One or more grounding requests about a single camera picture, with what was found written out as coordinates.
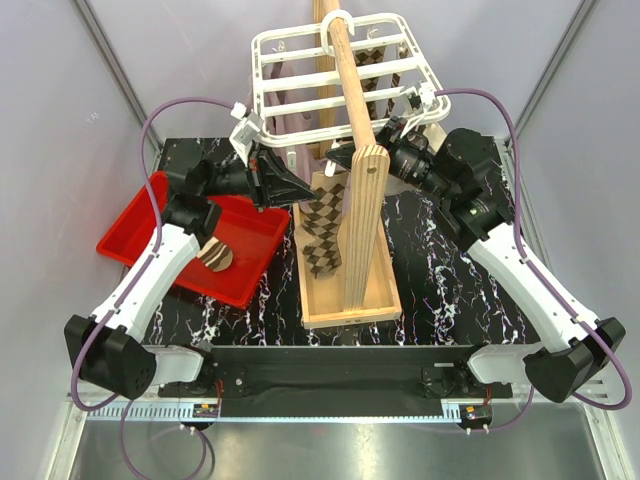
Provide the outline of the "white hanger clip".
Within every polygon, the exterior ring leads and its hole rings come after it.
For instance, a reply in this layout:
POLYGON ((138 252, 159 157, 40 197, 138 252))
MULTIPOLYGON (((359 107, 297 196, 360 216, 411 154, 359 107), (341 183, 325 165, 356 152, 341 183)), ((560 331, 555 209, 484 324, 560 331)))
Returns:
POLYGON ((332 160, 327 160, 324 167, 324 175, 326 177, 333 177, 338 171, 337 164, 332 160))

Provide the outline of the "white clip hanger frame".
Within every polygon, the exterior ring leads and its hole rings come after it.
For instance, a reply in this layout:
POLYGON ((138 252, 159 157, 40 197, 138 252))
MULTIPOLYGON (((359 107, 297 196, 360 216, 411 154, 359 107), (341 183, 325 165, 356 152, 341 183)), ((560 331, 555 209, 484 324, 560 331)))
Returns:
POLYGON ((440 92, 442 85, 419 47, 405 18, 395 13, 353 17, 337 9, 320 23, 272 29, 251 41, 253 113, 262 128, 257 135, 270 147, 289 147, 334 140, 360 138, 366 144, 384 125, 371 121, 368 103, 396 100, 407 105, 409 127, 438 123, 451 111, 451 101, 440 92), (331 58, 334 67, 268 79, 265 69, 278 62, 331 58), (316 87, 339 86, 340 94, 326 98, 270 105, 272 93, 316 87), (348 121, 294 133, 273 133, 267 121, 286 115, 312 113, 344 107, 348 121))

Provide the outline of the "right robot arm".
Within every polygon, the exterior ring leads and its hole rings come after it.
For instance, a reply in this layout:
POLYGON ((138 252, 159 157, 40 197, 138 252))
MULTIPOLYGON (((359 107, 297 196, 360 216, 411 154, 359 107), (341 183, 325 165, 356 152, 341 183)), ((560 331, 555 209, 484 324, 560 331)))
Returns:
POLYGON ((499 158, 493 138, 457 128, 431 152, 402 117, 390 118, 375 138, 390 155, 390 175, 431 197, 440 231, 497 280, 539 337, 474 348, 454 371, 457 390, 472 397, 489 384, 528 383, 556 403, 575 395, 608 364, 626 331, 577 301, 525 246, 514 216, 486 185, 499 158))

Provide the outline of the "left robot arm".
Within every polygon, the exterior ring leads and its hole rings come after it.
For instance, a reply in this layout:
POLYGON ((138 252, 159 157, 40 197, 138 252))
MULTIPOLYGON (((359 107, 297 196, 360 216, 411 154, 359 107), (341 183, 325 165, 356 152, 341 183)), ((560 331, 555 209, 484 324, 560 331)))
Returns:
POLYGON ((153 209, 156 228, 116 289, 87 316, 72 316, 64 327, 72 364, 70 394, 85 381, 113 398, 135 400, 152 386, 181 383, 196 396, 215 386, 206 351, 192 346, 145 345, 152 314, 184 268, 205 248, 222 215, 218 195, 239 195, 257 208, 310 201, 311 186, 291 172, 271 148, 253 145, 248 161, 200 160, 182 173, 168 173, 168 201, 153 209))

